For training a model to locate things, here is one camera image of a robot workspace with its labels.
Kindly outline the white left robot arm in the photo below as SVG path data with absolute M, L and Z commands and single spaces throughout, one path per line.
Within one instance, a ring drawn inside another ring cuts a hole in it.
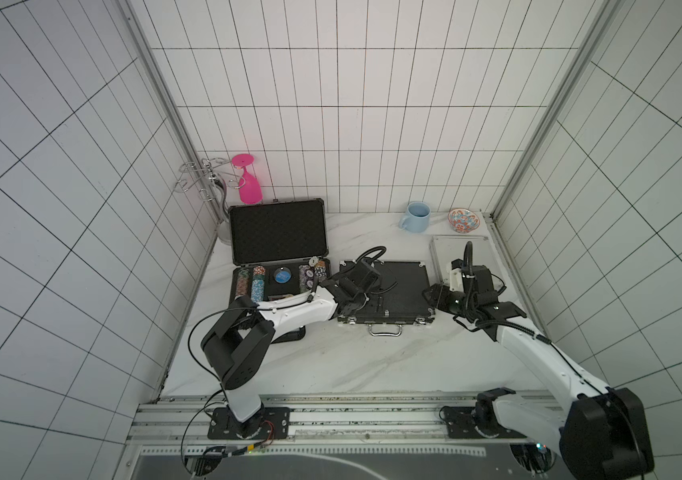
M 377 263 L 375 257 L 361 256 L 308 292 L 262 303 L 240 296 L 221 314 L 200 349 L 219 380 L 237 436 L 250 438 L 264 423 L 265 407 L 247 383 L 258 373 L 273 340 L 362 309 L 380 285 Z

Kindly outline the black poker case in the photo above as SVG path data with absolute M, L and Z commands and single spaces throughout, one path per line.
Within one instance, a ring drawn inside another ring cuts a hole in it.
M 363 308 L 339 316 L 341 325 L 362 325 L 373 337 L 399 337 L 407 326 L 434 322 L 435 308 L 425 297 L 430 287 L 428 269 L 416 261 L 376 261 L 381 279 L 368 294 Z
M 320 198 L 235 206 L 229 209 L 232 272 L 229 300 L 248 296 L 256 303 L 274 302 L 305 292 L 331 273 L 326 236 L 325 203 Z M 309 259 L 319 258 L 315 267 Z M 273 272 L 287 267 L 293 276 L 286 284 Z M 277 342 L 299 340 L 305 327 L 288 332 Z

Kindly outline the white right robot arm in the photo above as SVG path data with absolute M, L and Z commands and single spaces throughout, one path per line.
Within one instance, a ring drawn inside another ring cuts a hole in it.
M 446 423 L 494 439 L 516 432 L 558 455 L 577 479 L 631 479 L 655 468 L 645 407 L 627 388 L 592 375 L 534 326 L 525 312 L 500 301 L 493 274 L 483 265 L 454 260 L 447 310 L 469 333 L 484 333 L 522 361 L 553 395 L 554 412 L 508 387 L 479 393 L 467 415 L 441 410 Z

